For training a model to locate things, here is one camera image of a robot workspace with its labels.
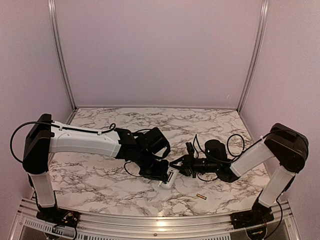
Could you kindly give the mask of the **white remote control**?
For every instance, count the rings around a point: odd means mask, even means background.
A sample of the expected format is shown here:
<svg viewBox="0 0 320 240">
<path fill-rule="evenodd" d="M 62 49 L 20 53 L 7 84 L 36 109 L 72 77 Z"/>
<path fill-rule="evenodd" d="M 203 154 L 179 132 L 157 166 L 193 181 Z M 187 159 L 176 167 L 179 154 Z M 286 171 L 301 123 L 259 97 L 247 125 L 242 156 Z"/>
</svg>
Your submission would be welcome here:
<svg viewBox="0 0 320 240">
<path fill-rule="evenodd" d="M 172 186 L 178 176 L 179 170 L 170 167 L 168 169 L 167 173 L 168 173 L 167 181 L 159 181 L 159 183 L 158 183 L 158 186 L 163 189 L 171 189 L 172 188 Z"/>
</svg>

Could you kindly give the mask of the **gold battery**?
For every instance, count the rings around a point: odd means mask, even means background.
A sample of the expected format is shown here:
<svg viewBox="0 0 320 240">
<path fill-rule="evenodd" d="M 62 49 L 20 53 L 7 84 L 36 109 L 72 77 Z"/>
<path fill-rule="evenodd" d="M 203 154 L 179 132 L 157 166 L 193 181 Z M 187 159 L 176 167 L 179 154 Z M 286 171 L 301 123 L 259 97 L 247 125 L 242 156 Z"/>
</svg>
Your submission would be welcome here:
<svg viewBox="0 0 320 240">
<path fill-rule="evenodd" d="M 207 199 L 206 196 L 201 195 L 201 194 L 199 194 L 199 193 L 197 193 L 196 196 L 199 197 L 199 198 L 201 198 L 201 199 L 203 199 L 203 200 L 206 200 L 206 199 Z"/>
</svg>

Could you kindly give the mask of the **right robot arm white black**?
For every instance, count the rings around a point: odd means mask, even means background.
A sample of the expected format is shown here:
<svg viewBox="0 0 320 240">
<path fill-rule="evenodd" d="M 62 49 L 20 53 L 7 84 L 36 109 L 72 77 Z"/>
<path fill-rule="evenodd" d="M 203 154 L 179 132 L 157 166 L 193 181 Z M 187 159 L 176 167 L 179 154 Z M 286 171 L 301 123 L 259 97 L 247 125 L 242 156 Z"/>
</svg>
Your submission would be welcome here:
<svg viewBox="0 0 320 240">
<path fill-rule="evenodd" d="M 247 214 L 247 219 L 252 224 L 260 223 L 267 216 L 267 210 L 290 187 L 309 156 L 308 139 L 280 123 L 274 124 L 269 133 L 233 159 L 227 157 L 226 146 L 216 139 L 205 143 L 201 150 L 204 158 L 195 157 L 196 150 L 192 143 L 188 142 L 186 146 L 187 154 L 169 164 L 186 177 L 194 178 L 197 174 L 214 173 L 219 180 L 233 183 L 265 161 L 272 158 L 278 160 L 279 167 Z"/>
</svg>

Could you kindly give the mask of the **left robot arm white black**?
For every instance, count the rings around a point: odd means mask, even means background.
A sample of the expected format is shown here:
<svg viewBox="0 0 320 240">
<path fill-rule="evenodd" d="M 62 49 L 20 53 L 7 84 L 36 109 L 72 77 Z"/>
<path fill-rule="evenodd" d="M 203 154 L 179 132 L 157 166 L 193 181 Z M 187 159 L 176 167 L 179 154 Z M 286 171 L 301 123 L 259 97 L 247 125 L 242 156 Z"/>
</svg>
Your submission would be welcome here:
<svg viewBox="0 0 320 240">
<path fill-rule="evenodd" d="M 86 153 L 131 161 L 139 167 L 139 175 L 155 181 L 168 180 L 170 143 L 159 130 L 131 132 L 112 124 L 108 130 L 74 127 L 53 121 L 43 114 L 32 122 L 25 138 L 22 166 L 28 173 L 38 205 L 53 223 L 63 219 L 57 207 L 49 174 L 50 153 Z"/>
</svg>

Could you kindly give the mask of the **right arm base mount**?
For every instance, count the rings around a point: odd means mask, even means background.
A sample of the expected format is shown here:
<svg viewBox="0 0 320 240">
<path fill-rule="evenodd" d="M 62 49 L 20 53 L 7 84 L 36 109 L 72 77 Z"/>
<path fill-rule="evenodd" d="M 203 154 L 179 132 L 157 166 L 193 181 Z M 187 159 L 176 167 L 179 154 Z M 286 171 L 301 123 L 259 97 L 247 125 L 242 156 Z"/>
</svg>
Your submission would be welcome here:
<svg viewBox="0 0 320 240">
<path fill-rule="evenodd" d="M 241 229 L 263 225 L 273 221 L 275 218 L 271 209 L 268 209 L 266 212 L 251 209 L 232 213 L 230 219 L 234 229 Z"/>
</svg>

